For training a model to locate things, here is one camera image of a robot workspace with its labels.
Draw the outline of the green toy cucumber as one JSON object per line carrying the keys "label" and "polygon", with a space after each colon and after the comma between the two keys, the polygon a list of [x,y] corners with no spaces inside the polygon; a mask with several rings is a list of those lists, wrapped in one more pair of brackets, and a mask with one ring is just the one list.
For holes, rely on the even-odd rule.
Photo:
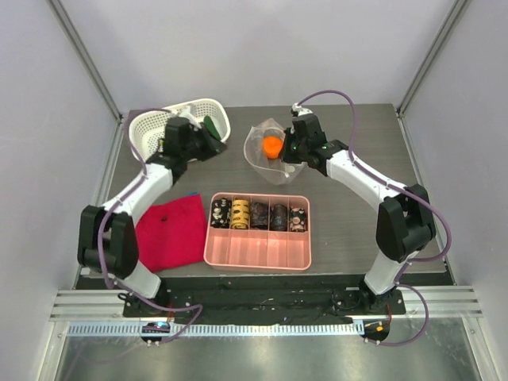
{"label": "green toy cucumber", "polygon": [[211,134],[213,138],[216,140],[221,140],[221,135],[217,130],[216,125],[214,124],[214,120],[210,116],[205,116],[203,118],[203,125],[208,130],[208,132]]}

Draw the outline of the orange toy fruit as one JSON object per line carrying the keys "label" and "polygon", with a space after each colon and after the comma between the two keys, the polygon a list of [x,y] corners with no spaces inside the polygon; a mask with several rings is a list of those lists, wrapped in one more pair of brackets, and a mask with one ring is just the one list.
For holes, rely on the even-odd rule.
{"label": "orange toy fruit", "polygon": [[283,140],[279,137],[268,136],[263,139],[262,149],[269,160],[277,160],[283,148]]}

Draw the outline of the clear polka dot zip bag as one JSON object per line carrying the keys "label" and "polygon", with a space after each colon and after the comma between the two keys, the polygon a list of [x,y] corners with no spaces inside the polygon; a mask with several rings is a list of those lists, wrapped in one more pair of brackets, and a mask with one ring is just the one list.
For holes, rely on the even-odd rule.
{"label": "clear polka dot zip bag", "polygon": [[268,136],[284,139],[283,127],[273,118],[251,127],[244,141],[244,158],[265,180],[274,185],[291,183],[304,168],[304,164],[287,164],[280,158],[269,160],[263,152],[263,139]]}

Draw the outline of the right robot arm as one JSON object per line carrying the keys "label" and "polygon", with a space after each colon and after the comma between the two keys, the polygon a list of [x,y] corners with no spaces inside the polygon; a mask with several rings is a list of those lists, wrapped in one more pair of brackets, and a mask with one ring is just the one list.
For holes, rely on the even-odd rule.
{"label": "right robot arm", "polygon": [[288,164],[307,164],[361,197],[377,212],[375,240],[379,248],[373,265],[359,284],[359,308],[379,312],[396,288],[405,264],[436,236],[432,212],[418,200],[429,201],[426,189],[407,187],[349,154],[339,140],[328,140],[318,117],[307,108],[291,111],[279,158]]}

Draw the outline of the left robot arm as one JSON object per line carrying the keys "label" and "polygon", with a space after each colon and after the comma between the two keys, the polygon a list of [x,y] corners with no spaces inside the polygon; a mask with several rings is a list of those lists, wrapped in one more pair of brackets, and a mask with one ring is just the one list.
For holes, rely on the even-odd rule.
{"label": "left robot arm", "polygon": [[80,215],[79,264],[102,274],[108,288],[119,283],[135,294],[153,317],[167,311],[169,297],[162,279],[140,260],[135,228],[154,201],[185,173],[189,161],[206,161],[225,151],[214,129],[209,116],[197,119],[168,112],[154,153],[144,158],[135,144],[130,146],[141,165],[137,177],[114,198],[86,206]]}

